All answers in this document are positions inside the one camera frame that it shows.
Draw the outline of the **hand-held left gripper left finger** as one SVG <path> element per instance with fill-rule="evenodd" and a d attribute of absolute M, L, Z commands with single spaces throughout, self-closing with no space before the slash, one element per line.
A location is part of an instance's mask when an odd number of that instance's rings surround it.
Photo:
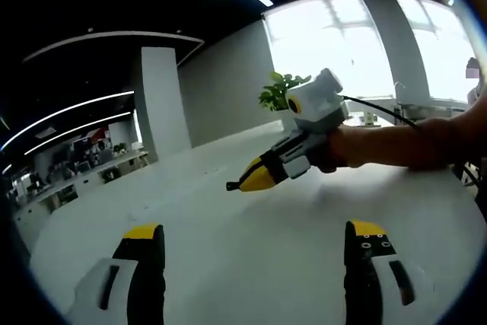
<path fill-rule="evenodd" d="M 75 287 L 71 324 L 163 324 L 164 227 L 127 231 L 110 258 L 100 259 Z"/>

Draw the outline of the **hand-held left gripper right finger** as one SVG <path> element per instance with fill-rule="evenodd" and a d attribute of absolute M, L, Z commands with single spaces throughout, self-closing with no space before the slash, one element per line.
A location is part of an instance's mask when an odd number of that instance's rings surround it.
<path fill-rule="evenodd" d="M 433 324 L 434 283 L 371 222 L 345 226 L 346 324 Z"/>

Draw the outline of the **person's right hand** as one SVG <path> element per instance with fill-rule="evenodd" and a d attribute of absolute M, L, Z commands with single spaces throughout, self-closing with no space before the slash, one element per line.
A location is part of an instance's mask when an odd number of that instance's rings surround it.
<path fill-rule="evenodd" d="M 339 167 L 357 168 L 367 163 L 363 146 L 367 132 L 358 127 L 340 126 L 326 136 L 326 141 L 312 152 L 312 164 L 322 173 L 331 174 Z"/>

